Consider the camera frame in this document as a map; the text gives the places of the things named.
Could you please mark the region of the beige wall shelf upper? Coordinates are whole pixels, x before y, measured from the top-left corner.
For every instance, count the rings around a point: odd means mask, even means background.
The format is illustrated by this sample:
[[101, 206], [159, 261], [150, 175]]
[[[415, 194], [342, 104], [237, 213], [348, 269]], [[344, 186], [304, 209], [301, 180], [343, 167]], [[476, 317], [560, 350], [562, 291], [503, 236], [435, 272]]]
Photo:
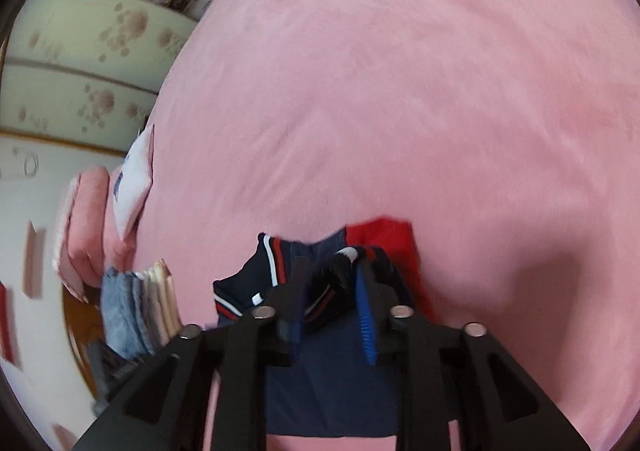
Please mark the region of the beige wall shelf upper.
[[30, 299], [42, 297], [44, 245], [46, 230], [28, 222], [23, 251], [22, 290]]

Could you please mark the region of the navy red varsity jacket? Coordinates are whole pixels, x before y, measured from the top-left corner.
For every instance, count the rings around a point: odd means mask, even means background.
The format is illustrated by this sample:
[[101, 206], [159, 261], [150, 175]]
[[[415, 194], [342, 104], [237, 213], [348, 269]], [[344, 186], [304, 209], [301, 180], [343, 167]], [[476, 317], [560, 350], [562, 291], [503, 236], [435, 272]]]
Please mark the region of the navy red varsity jacket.
[[219, 325], [229, 325], [291, 281], [299, 260], [312, 272], [302, 344], [288, 367], [270, 367], [266, 383], [269, 434], [306, 438], [385, 438], [398, 427], [399, 379], [367, 360], [356, 307], [362, 261], [400, 304], [428, 315], [413, 229], [378, 217], [347, 225], [314, 243], [258, 235], [243, 267], [213, 284]]

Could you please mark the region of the small white pink pillow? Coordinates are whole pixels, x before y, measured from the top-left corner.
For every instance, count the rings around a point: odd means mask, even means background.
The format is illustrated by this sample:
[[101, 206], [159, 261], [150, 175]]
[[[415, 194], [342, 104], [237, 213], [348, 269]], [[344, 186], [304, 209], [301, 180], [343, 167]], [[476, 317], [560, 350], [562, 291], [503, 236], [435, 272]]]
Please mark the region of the small white pink pillow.
[[131, 145], [113, 189], [113, 211], [119, 237], [134, 228], [153, 183], [154, 126], [149, 125]]

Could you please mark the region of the red wall shelf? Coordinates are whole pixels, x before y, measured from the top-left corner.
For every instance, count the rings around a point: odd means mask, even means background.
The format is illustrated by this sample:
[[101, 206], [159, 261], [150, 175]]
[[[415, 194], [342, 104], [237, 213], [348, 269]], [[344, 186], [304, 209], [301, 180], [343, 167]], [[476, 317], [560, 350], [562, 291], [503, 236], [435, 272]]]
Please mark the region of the red wall shelf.
[[15, 353], [9, 323], [8, 292], [3, 283], [0, 283], [0, 345], [2, 358], [14, 364]]

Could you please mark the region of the folded blue denim jeans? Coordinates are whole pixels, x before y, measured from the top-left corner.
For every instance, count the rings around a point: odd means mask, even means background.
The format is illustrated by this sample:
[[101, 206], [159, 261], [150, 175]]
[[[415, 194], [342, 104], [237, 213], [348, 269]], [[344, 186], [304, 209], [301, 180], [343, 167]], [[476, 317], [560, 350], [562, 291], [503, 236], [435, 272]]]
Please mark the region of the folded blue denim jeans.
[[134, 272], [107, 269], [100, 309], [106, 344], [117, 355], [132, 360], [156, 352], [143, 313], [142, 280]]

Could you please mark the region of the folded cream clothes stack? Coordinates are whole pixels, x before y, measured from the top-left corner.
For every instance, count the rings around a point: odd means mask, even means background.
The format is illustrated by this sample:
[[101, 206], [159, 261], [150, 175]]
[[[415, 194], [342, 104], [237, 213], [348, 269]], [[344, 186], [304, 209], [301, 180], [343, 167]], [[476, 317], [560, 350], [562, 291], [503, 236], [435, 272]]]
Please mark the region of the folded cream clothes stack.
[[145, 333], [154, 349], [169, 343], [182, 329], [174, 277], [163, 258], [137, 272], [141, 285], [141, 313]]

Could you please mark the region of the floral wardrobe doors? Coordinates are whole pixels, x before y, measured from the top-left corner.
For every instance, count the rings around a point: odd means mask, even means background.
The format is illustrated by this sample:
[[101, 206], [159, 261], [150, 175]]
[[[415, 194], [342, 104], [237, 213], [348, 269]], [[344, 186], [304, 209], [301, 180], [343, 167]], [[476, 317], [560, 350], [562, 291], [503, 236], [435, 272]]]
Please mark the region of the floral wardrobe doors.
[[3, 51], [2, 130], [127, 151], [195, 26], [147, 0], [26, 0]]

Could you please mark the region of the pink plush bed blanket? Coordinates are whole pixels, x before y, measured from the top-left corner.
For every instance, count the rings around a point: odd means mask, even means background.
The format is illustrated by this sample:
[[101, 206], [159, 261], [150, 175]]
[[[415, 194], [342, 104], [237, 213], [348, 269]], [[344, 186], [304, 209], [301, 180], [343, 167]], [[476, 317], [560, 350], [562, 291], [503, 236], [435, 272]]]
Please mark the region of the pink plush bed blanket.
[[592, 449], [638, 412], [636, 0], [214, 0], [150, 121], [134, 267], [184, 321], [262, 232], [406, 219], [436, 318], [485, 323]]

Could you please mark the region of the brown wooden headboard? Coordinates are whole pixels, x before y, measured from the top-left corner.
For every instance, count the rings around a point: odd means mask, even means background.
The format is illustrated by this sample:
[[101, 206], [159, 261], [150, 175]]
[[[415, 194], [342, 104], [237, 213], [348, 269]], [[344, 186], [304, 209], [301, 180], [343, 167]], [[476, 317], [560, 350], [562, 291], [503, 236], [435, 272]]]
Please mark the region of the brown wooden headboard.
[[104, 338], [100, 312], [100, 290], [85, 286], [87, 303], [73, 297], [66, 287], [62, 289], [65, 332], [76, 367], [94, 399], [99, 397], [90, 367], [88, 347]]

